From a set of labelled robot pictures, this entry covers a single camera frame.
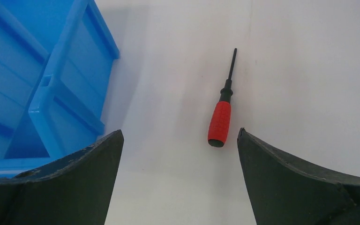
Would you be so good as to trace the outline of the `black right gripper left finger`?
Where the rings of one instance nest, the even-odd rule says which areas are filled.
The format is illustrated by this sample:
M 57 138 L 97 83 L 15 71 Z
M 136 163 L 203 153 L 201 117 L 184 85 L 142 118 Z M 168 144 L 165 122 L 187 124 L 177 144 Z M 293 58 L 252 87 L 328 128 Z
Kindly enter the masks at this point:
M 123 144 L 116 130 L 44 166 L 0 178 L 0 225 L 103 225 Z

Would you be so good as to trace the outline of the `red black screwdriver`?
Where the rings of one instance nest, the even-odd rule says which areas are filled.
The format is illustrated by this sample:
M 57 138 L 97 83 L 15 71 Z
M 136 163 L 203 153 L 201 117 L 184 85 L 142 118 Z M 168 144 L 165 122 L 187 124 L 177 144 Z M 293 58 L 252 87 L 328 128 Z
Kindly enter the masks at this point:
M 221 148 L 224 146 L 227 137 L 231 121 L 231 97 L 232 91 L 232 76 L 233 69 L 236 61 L 237 48 L 234 49 L 232 55 L 231 66 L 229 70 L 228 78 L 225 81 L 224 87 L 220 91 L 220 98 L 217 102 L 213 115 L 211 117 L 209 129 L 208 129 L 208 144 L 215 148 Z

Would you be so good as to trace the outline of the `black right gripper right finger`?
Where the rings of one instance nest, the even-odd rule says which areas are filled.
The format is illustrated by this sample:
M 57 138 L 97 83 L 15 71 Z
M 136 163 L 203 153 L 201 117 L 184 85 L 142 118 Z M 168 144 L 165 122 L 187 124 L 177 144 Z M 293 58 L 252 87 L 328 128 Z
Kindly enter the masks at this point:
M 275 148 L 240 129 L 243 176 L 259 225 L 360 225 L 360 177 Z

